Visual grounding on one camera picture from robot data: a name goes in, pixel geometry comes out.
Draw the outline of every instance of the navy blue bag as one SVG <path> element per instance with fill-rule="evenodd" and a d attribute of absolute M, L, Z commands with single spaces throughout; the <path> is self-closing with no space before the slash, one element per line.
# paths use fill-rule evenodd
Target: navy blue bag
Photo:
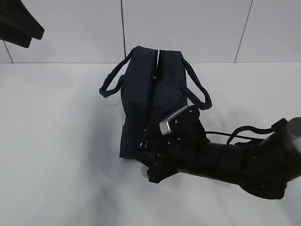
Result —
<path fill-rule="evenodd" d="M 107 90 L 129 60 L 126 73 L 120 77 L 117 86 Z M 204 94 L 205 102 L 187 88 L 186 71 Z M 108 97 L 120 89 L 126 114 L 120 142 L 119 156 L 122 158 L 134 158 L 137 149 L 148 151 L 153 148 L 153 144 L 163 137 L 160 121 L 186 106 L 187 98 L 200 110 L 212 106 L 208 92 L 180 51 L 160 50 L 158 57 L 157 50 L 135 47 L 108 75 L 99 93 Z"/>

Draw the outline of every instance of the black object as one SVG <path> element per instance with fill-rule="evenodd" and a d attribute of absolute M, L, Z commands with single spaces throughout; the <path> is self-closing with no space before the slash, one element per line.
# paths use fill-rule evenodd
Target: black object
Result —
<path fill-rule="evenodd" d="M 0 0 L 0 39 L 28 48 L 32 38 L 40 40 L 43 34 L 20 0 Z"/>
<path fill-rule="evenodd" d="M 120 77 L 116 88 L 107 90 L 129 60 L 126 73 Z M 205 95 L 204 103 L 187 88 L 185 70 Z M 99 92 L 108 97 L 120 89 L 126 114 L 120 143 L 122 158 L 134 158 L 135 150 L 150 152 L 157 144 L 160 145 L 165 139 L 160 133 L 160 121 L 167 114 L 186 106 L 187 98 L 201 110 L 212 106 L 209 94 L 180 51 L 160 50 L 158 57 L 158 50 L 135 47 L 108 75 Z"/>
<path fill-rule="evenodd" d="M 198 118 L 198 108 L 190 106 L 170 121 L 173 133 L 160 148 L 136 151 L 136 159 L 149 167 L 150 182 L 184 172 L 239 185 L 264 199 L 281 199 L 287 183 L 301 176 L 301 118 L 281 119 L 270 129 L 241 127 L 228 143 L 246 129 L 273 134 L 235 145 L 210 143 Z"/>

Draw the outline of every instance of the zipper pull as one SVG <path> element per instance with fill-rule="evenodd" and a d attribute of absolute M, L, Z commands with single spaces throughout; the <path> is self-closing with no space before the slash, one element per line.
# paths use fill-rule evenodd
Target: zipper pull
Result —
<path fill-rule="evenodd" d="M 147 146 L 147 139 L 146 139 L 146 135 L 147 135 L 147 128 L 145 128 L 144 130 L 143 130 L 143 132 L 144 132 L 144 139 L 143 139 L 143 141 L 140 143 L 140 148 L 143 148 L 143 149 L 145 149 L 146 148 L 146 146 Z"/>

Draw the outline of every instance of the white table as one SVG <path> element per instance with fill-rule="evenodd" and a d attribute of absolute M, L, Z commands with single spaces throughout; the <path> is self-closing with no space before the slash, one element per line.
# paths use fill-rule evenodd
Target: white table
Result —
<path fill-rule="evenodd" d="M 301 225 L 301 180 L 270 201 L 185 174 L 149 183 L 146 167 L 120 159 L 120 96 L 98 94 L 113 67 L 0 65 L 1 226 Z M 301 116 L 301 64 L 193 67 L 214 105 L 201 112 L 206 130 Z"/>

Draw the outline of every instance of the panel seam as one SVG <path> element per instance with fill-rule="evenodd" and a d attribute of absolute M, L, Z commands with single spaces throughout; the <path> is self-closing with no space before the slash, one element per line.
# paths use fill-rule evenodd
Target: panel seam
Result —
<path fill-rule="evenodd" d="M 235 56 L 235 60 L 234 60 L 235 63 L 236 63 L 236 59 L 237 59 L 237 56 L 238 56 L 240 45 L 241 45 L 241 42 L 243 40 L 243 36 L 244 36 L 244 33 L 245 33 L 246 24 L 248 23 L 248 19 L 249 19 L 249 16 L 250 16 L 252 5 L 253 5 L 253 0 L 251 1 L 251 5 L 250 5 L 250 8 L 249 8 L 248 16 L 246 17 L 246 23 L 245 23 L 245 26 L 244 26 L 244 29 L 243 29 L 243 33 L 242 33 L 241 38 L 240 38 L 239 46 L 238 46 L 238 49 L 237 49 L 237 52 L 236 52 L 236 56 Z"/>

